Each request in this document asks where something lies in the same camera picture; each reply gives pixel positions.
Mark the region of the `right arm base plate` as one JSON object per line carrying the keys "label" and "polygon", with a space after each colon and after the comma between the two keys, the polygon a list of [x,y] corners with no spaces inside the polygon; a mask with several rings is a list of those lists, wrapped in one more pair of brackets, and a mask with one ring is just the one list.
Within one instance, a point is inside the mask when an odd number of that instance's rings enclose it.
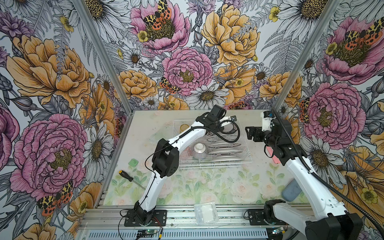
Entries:
{"label": "right arm base plate", "polygon": [[264,218],[264,211],[261,209],[249,209],[246,216],[251,226],[265,226],[269,223]]}

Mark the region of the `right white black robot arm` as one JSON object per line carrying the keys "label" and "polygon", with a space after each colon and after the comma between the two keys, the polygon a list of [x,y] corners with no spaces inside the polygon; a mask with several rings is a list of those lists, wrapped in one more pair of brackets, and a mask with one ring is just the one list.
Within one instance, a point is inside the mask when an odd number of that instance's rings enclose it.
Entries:
{"label": "right white black robot arm", "polygon": [[247,138],[263,142],[273,149],[275,156],[289,170],[308,198],[313,216],[291,207],[283,200],[267,201],[263,219],[268,224],[284,222],[306,236],[308,240],[356,240],[363,227],[358,214],[347,211],[330,189],[321,182],[307,155],[299,145],[291,142],[283,127],[273,124],[271,130],[247,127]]}

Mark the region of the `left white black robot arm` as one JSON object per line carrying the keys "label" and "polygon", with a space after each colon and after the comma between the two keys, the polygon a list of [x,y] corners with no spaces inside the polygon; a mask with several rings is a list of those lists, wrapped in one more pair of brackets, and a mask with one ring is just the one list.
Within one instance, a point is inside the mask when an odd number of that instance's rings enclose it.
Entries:
{"label": "left white black robot arm", "polygon": [[195,122],[181,134],[172,139],[161,139],[152,155],[152,167],[149,168],[151,177],[142,197],[134,205],[134,213],[142,225],[152,220],[157,199],[167,178],[179,168],[180,154],[193,142],[206,135],[207,132],[218,135],[222,124],[230,117],[226,117],[226,110],[215,105],[210,112],[197,117]]}

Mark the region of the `orange sunburst white plate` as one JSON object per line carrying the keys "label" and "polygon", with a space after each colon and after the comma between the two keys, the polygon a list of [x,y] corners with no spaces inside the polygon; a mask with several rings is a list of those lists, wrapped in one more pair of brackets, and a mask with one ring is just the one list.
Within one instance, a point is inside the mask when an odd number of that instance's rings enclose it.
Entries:
{"label": "orange sunburst white plate", "polygon": [[212,149],[224,149],[224,148],[235,148],[235,147],[239,147],[241,145],[242,144],[240,144],[240,143],[226,143],[226,142],[223,142],[223,143],[213,143],[211,145],[208,145],[208,147],[212,148]]}

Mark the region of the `red green patterned plate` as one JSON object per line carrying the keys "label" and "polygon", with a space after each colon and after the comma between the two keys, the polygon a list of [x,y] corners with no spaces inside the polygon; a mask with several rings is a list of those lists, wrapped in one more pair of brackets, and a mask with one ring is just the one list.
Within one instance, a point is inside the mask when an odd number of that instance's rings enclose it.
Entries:
{"label": "red green patterned plate", "polygon": [[233,148],[227,148],[227,149],[216,149],[208,153],[208,155],[230,155],[230,154],[239,154],[243,151]]}

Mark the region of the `green rimmed white plate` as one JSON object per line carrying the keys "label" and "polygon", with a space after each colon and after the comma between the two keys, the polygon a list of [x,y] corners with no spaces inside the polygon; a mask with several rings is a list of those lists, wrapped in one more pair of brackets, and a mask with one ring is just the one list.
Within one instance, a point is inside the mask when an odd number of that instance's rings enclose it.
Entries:
{"label": "green rimmed white plate", "polygon": [[234,143],[237,141],[237,136],[236,135],[225,135],[222,137],[211,136],[211,137],[207,138],[207,142],[210,142],[210,143],[217,143],[220,141],[224,141],[226,143],[232,143],[232,142]]}

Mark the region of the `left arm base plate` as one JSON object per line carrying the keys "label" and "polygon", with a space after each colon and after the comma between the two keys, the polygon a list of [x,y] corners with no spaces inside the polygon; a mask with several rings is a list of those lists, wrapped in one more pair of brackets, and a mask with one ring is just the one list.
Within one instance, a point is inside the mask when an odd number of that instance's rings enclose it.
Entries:
{"label": "left arm base plate", "polygon": [[166,210],[135,211],[129,209],[124,216],[125,227],[164,227],[167,222]]}

